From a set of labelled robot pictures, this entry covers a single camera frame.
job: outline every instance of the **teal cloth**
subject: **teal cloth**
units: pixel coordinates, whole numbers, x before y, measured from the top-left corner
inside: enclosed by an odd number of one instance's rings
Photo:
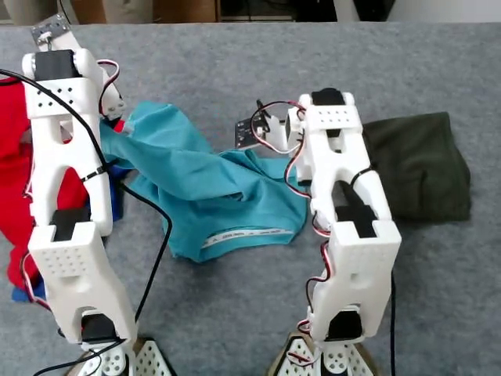
[[[122,168],[136,168],[131,188],[172,217],[174,256],[204,262],[237,248],[288,244],[304,225],[306,200],[283,181],[288,160],[259,158],[250,150],[215,154],[169,104],[140,103],[125,127],[130,135],[101,125],[103,152],[108,161],[118,158]],[[284,231],[204,246],[208,237],[229,230],[266,229]]]

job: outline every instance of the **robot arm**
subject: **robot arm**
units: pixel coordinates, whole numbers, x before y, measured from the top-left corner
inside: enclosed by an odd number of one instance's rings
[[[285,134],[290,150],[297,139],[304,143],[293,156],[297,178],[311,183],[314,226],[329,237],[323,247],[326,269],[314,279],[318,283],[301,326],[324,348],[374,336],[390,297],[401,237],[379,175],[370,167],[354,97],[336,89],[303,95],[285,125],[268,124],[267,139]],[[333,202],[336,182],[350,193],[348,205]]]
[[[41,52],[23,58],[23,73],[70,106],[100,146],[101,99],[104,103],[107,98],[108,104],[114,103],[120,110],[123,103],[105,70],[59,22],[62,19],[57,15],[38,27],[45,30],[44,36],[36,39]],[[32,33],[40,34],[37,27]],[[103,245],[103,237],[113,226],[110,183],[103,159],[85,127],[64,106],[27,83],[25,96],[34,149],[30,209],[35,227],[28,249],[44,278],[47,303],[68,342],[94,351],[120,344],[108,352],[121,359],[114,372],[125,369],[127,354],[129,374],[134,374],[135,315]],[[112,120],[118,113],[106,112],[105,107],[109,106],[103,105],[102,115]],[[70,131],[69,141],[63,140],[63,128]],[[67,168],[73,168],[84,183],[90,210],[57,208]]]

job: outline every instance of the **gray carpet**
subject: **gray carpet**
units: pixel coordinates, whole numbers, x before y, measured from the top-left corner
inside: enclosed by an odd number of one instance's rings
[[[131,107],[173,102],[217,150],[232,146],[234,122],[257,97],[296,99],[334,86],[355,94],[364,121],[448,111],[472,171],[471,220],[400,226],[398,374],[501,374],[501,24],[96,26],[76,35],[120,62]],[[20,70],[34,50],[29,30],[4,27],[0,40],[0,67]],[[127,200],[108,252],[135,305],[161,238],[159,215]],[[307,228],[288,247],[243,249],[204,265],[166,257],[141,333],[158,340],[180,376],[264,374],[305,315],[319,242]],[[0,249],[5,271],[10,246],[2,240]],[[30,375],[76,357],[51,315],[11,303],[1,278],[0,374]],[[386,375],[388,339],[386,315],[366,341]]]

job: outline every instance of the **clothing label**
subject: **clothing label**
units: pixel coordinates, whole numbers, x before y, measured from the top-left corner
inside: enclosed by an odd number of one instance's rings
[[[284,233],[292,234],[294,231],[284,229],[264,229],[264,230],[230,230],[225,233],[218,233],[212,237],[208,237],[202,245],[202,249],[210,247],[211,245],[221,243],[225,240],[235,239],[237,237],[256,237],[259,235],[281,235]]]

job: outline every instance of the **dark green cloth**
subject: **dark green cloth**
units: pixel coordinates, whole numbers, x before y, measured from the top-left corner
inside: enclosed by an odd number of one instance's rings
[[[460,221],[470,216],[470,170],[445,112],[375,121],[364,139],[395,218]]]

